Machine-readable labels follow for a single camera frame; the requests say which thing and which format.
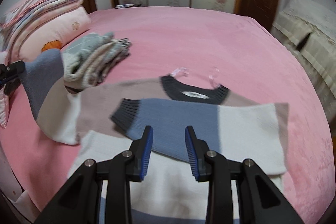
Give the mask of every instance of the pile of folded clothes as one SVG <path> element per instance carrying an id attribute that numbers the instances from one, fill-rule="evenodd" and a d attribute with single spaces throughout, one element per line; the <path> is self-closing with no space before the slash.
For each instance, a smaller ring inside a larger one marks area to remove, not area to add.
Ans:
<path id="1" fill-rule="evenodd" d="M 73 41 L 63 52 L 64 83 L 72 91 L 81 91 L 102 83 L 109 71 L 129 56 L 127 38 L 115 39 L 113 32 L 91 33 Z"/>

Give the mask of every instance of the orange shell pattern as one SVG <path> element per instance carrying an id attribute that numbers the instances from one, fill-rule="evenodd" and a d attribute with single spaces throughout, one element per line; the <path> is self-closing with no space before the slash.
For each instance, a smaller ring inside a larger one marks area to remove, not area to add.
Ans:
<path id="1" fill-rule="evenodd" d="M 46 50 L 49 50 L 51 48 L 58 48 L 61 49 L 62 48 L 62 43 L 59 40 L 54 40 L 51 42 L 48 42 L 47 44 L 45 44 L 41 50 L 41 52 L 44 52 Z"/>

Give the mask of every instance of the ribbed cuff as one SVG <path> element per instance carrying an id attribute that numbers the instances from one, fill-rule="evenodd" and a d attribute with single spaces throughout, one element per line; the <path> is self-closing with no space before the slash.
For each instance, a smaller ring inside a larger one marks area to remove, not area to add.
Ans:
<path id="1" fill-rule="evenodd" d="M 124 132 L 131 127 L 137 115 L 140 100 L 123 99 L 119 108 L 111 115 L 110 119 Z"/>

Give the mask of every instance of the mauve fabric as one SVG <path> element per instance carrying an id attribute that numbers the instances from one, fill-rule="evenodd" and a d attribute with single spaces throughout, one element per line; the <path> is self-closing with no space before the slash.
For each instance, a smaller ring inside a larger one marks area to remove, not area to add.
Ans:
<path id="1" fill-rule="evenodd" d="M 106 83 L 154 78 L 186 67 L 189 76 L 182 82 L 211 88 L 208 75 L 215 66 L 220 70 L 216 82 L 237 94 L 260 104 L 288 102 L 284 194 L 306 224 L 317 222 L 335 194 L 330 130 L 308 76 L 279 41 L 249 17 L 211 10 L 141 7 L 89 16 L 91 29 L 82 36 L 113 30 L 116 38 L 133 43 L 131 56 L 111 71 Z M 80 146 L 56 143 L 39 130 L 22 87 L 10 107 L 0 141 L 16 177 L 43 208 L 65 182 Z M 92 126 L 109 130 L 98 122 Z"/>

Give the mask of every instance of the blue fabric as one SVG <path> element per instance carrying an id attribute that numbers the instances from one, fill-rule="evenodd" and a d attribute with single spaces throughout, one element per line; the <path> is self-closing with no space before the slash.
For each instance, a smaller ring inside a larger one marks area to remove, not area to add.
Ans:
<path id="1" fill-rule="evenodd" d="M 33 62 L 26 62 L 26 69 L 19 75 L 27 93 L 31 112 L 36 120 L 50 88 L 63 77 L 63 62 L 60 50 L 42 52 Z"/>
<path id="2" fill-rule="evenodd" d="M 189 162 L 184 131 L 193 126 L 198 139 L 220 151 L 218 106 L 166 99 L 142 99 L 131 127 L 126 132 L 132 140 L 140 139 L 145 126 L 154 132 L 152 150 Z"/>
<path id="3" fill-rule="evenodd" d="M 106 199 L 100 199 L 99 224 L 105 224 L 105 205 Z M 132 210 L 133 224 L 204 224 L 205 220 L 200 219 L 182 219 L 153 216 Z M 239 219 L 235 219 L 233 224 L 239 224 Z"/>

